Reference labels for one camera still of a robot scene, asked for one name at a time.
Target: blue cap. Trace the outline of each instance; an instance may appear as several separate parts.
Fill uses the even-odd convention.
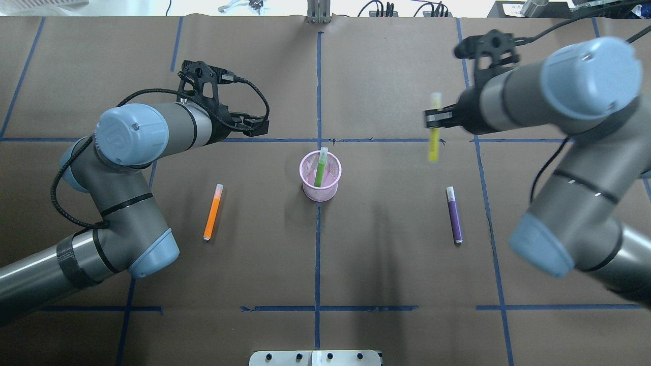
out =
[[[77,142],[72,144],[71,147],[66,150],[66,152],[63,153],[61,156],[61,159],[59,159],[59,169],[63,168],[63,164],[65,164],[68,160],[70,160],[70,157],[72,156],[72,151],[75,149],[77,144],[81,140],[87,139],[88,137],[82,137],[81,139],[78,139]],[[81,193],[88,193],[88,190],[79,184],[77,180],[75,179],[75,176],[72,175],[72,169],[68,167],[66,171],[63,173],[63,180],[65,180],[71,187],[73,187],[75,190],[80,191]]]
[[[540,86],[558,112],[579,120],[599,119],[626,107],[640,92],[642,62],[615,37],[563,47],[542,67]]]
[[[143,278],[167,267],[178,258],[179,250],[172,229],[167,229],[147,250],[129,267],[135,278]]]
[[[156,160],[169,141],[169,128],[159,111],[146,104],[126,104],[102,113],[95,130],[102,154],[119,165]]]
[[[520,257],[554,277],[564,277],[574,260],[556,236],[536,216],[525,212],[508,243]]]

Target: yellow marker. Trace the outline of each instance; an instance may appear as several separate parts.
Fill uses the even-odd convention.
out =
[[[218,184],[215,188],[215,195],[212,197],[212,204],[210,205],[210,213],[208,214],[208,222],[206,223],[206,230],[204,230],[204,240],[209,241],[212,236],[212,229],[215,226],[215,219],[217,218],[217,209],[219,208],[219,200],[221,199],[221,191],[224,186]]]
[[[441,103],[441,93],[440,92],[433,92],[432,96],[432,109],[441,109],[442,108],[442,103]],[[440,136],[440,131],[438,128],[434,127],[430,129],[430,141],[428,144],[429,147],[429,160],[430,162],[437,162],[439,159],[439,136]]]

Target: marker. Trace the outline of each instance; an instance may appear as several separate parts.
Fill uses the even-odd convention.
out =
[[[314,178],[314,187],[320,187],[324,179],[326,169],[327,147],[322,147],[319,153],[319,164],[316,166],[316,177]]]
[[[208,214],[208,222],[206,222],[206,230],[204,230],[204,240],[209,241],[212,236],[212,229],[215,226],[215,219],[217,218],[217,209],[219,208],[219,200],[221,199],[221,191],[224,186],[218,184],[215,188],[215,195],[212,197],[212,204],[210,205],[210,213]]]
[[[450,222],[452,223],[452,238],[454,239],[454,245],[460,246],[464,242],[464,238],[461,235],[461,223],[459,222],[459,211],[456,209],[454,188],[445,188],[445,194],[448,197],[448,211],[450,212]]]
[[[441,109],[443,107],[443,104],[441,102],[441,93],[440,92],[433,92],[430,96],[430,99],[432,101],[432,109]],[[430,140],[429,140],[429,154],[428,154],[428,159],[430,162],[437,162],[439,160],[439,140],[440,140],[440,135],[441,132],[439,128],[431,128],[430,129]]]

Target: purple marker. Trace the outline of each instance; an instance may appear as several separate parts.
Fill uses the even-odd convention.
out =
[[[456,209],[456,199],[454,199],[454,188],[445,188],[445,193],[448,197],[448,210],[450,211],[450,222],[452,223],[452,237],[454,244],[459,246],[464,242],[461,235],[461,223],[459,222],[459,211]]]

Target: orange marker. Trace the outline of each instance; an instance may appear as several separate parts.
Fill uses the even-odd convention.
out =
[[[208,214],[208,222],[206,223],[206,230],[204,230],[204,240],[209,241],[212,235],[212,229],[215,226],[215,219],[217,218],[217,209],[219,208],[219,200],[221,199],[221,190],[224,186],[218,184],[215,188],[215,195],[212,197],[212,205],[210,205],[210,213]]]

